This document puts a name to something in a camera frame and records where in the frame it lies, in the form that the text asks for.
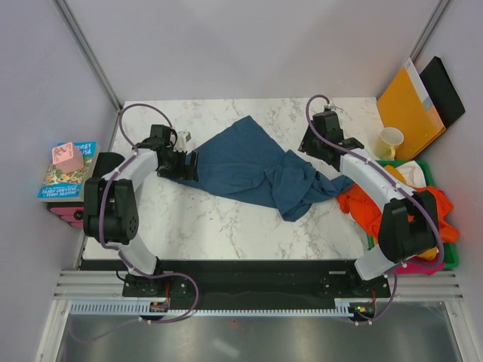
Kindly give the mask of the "blue t shirt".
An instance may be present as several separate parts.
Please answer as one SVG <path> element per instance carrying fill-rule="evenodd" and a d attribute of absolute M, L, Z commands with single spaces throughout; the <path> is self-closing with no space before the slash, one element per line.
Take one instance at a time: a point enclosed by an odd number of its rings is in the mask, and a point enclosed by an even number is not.
<path fill-rule="evenodd" d="M 348 191 L 346 176 L 327 178 L 293 151 L 285 151 L 251 117 L 244 117 L 200 145 L 198 181 L 176 183 L 211 195 L 276 209 L 295 222 L 313 204 Z"/>

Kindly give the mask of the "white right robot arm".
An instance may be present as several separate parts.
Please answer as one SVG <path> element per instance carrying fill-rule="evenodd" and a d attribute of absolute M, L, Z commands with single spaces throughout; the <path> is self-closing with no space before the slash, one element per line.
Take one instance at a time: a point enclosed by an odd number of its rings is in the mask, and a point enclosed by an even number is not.
<path fill-rule="evenodd" d="M 378 243 L 355 261 L 356 271 L 345 280 L 347 291 L 364 296 L 373 287 L 372 279 L 399 267 L 438 268 L 445 251 L 435 196 L 398 181 L 356 138 L 345 138 L 336 112 L 326 109 L 306 119 L 308 128 L 299 150 L 350 178 L 381 212 Z"/>

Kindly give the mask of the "orange t shirt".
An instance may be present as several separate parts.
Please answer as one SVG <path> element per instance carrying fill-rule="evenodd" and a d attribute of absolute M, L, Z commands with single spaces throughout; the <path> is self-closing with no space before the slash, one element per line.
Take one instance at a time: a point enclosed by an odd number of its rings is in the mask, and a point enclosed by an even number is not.
<path fill-rule="evenodd" d="M 441 239 L 444 243 L 456 243 L 460 233 L 446 221 L 448 214 L 454 209 L 454 205 L 446 194 L 435 186 L 416 188 L 418 192 L 429 191 L 436 199 L 438 211 L 438 225 Z M 348 192 L 337 196 L 340 209 L 349 213 L 351 217 L 371 237 L 377 238 L 382 219 L 382 212 L 370 197 L 357 185 L 353 185 Z"/>

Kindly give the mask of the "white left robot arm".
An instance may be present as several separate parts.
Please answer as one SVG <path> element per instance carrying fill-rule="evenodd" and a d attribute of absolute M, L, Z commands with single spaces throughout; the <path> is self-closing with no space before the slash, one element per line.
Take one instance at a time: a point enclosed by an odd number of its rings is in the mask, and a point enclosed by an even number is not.
<path fill-rule="evenodd" d="M 154 124 L 149 137 L 135 144 L 120 165 L 85 182 L 84 233 L 117 252 L 128 269 L 141 276 L 140 289 L 148 296 L 163 293 L 166 280 L 155 271 L 158 258 L 138 234 L 136 191 L 152 173 L 197 182 L 198 153 L 187 152 L 190 140 L 188 131 Z"/>

